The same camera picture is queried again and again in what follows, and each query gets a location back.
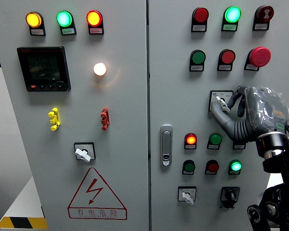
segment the gray metal panel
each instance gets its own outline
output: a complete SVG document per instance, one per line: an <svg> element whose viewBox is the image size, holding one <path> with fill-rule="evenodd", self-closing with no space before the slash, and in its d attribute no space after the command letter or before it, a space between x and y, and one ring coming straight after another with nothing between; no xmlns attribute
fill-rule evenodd
<svg viewBox="0 0 289 231"><path fill-rule="evenodd" d="M0 68L0 220L32 173Z"/></svg>
<svg viewBox="0 0 289 231"><path fill-rule="evenodd" d="M61 36L56 14L70 11L77 35ZM89 36L86 14L99 10L105 34ZM39 12L46 37L30 36L25 16ZM50 230L148 230L145 0L0 0L0 61ZM27 92L16 52L21 46L64 46L72 90ZM103 77L95 63L107 66ZM53 132L47 116L58 107ZM110 127L100 113L109 109ZM77 161L74 142L94 142L96 160ZM125 205L127 220L70 219L67 207L90 167ZM103 191L100 203L109 198Z"/></svg>
<svg viewBox="0 0 289 231"><path fill-rule="evenodd" d="M268 31L252 32L254 13L261 5L271 5L275 15ZM223 13L229 6L242 10L237 32L221 32ZM208 31L191 33L192 12L197 7L209 10ZM267 185L269 174L254 143L246 150L232 150L232 142L208 113L210 90L235 90L239 85L271 87L283 93L289 103L289 1L149 1L150 112L151 112L151 185L152 230L198 231L252 230L247 207L257 203ZM272 53L270 63L259 72L244 71L249 51L266 46ZM204 72L190 73L189 57L200 49L206 54ZM236 53L232 72L217 72L219 53ZM236 111L231 112L237 118ZM159 163L159 129L173 126L172 165ZM197 135L197 149L184 150L184 136ZM207 150L209 135L223 137L220 150ZM194 160L195 173L182 175L182 165ZM205 175L206 162L220 165L216 176ZM231 160L239 159L241 175L229 176ZM178 186L197 186L194 206L177 201ZM241 188L235 209L220 208L223 186Z"/></svg>

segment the illuminated yellow light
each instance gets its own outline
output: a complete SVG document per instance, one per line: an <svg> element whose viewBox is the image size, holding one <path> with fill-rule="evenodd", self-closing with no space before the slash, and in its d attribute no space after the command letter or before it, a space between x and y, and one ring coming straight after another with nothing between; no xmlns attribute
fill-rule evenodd
<svg viewBox="0 0 289 231"><path fill-rule="evenodd" d="M42 24L42 17L37 12L29 12L26 15L26 22L32 28L37 28Z"/></svg>
<svg viewBox="0 0 289 231"><path fill-rule="evenodd" d="M91 26L99 26L102 23L102 15L98 11L90 11L87 14L87 22Z"/></svg>
<svg viewBox="0 0 289 231"><path fill-rule="evenodd" d="M98 76L102 76L106 73L106 66L104 63L97 63L94 65L94 73L97 74Z"/></svg>

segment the white indicator light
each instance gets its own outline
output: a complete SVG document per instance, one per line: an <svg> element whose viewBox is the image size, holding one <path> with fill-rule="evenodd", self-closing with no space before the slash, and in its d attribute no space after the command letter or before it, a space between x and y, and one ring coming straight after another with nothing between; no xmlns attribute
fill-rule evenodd
<svg viewBox="0 0 289 231"><path fill-rule="evenodd" d="M97 63L94 65L94 73L97 74L98 76L102 76L106 73L106 66L104 63Z"/></svg>

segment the red triangle warning sign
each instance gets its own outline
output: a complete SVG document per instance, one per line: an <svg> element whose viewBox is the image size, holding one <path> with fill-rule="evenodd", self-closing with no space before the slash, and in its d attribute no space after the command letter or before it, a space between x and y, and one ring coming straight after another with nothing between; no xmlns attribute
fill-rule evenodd
<svg viewBox="0 0 289 231"><path fill-rule="evenodd" d="M75 219L127 220L127 209L98 171L91 167L68 206Z"/></svg>

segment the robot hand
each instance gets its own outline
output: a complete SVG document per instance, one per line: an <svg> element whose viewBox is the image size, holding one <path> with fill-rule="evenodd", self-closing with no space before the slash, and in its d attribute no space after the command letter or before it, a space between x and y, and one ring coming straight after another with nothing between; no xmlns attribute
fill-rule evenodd
<svg viewBox="0 0 289 231"><path fill-rule="evenodd" d="M289 124L288 106L281 94L269 88L238 87L228 102L232 108L240 98L237 115L246 118L243 121L233 121L226 115L217 102L211 103L211 114L230 139L243 143L256 141L268 132L285 133Z"/></svg>

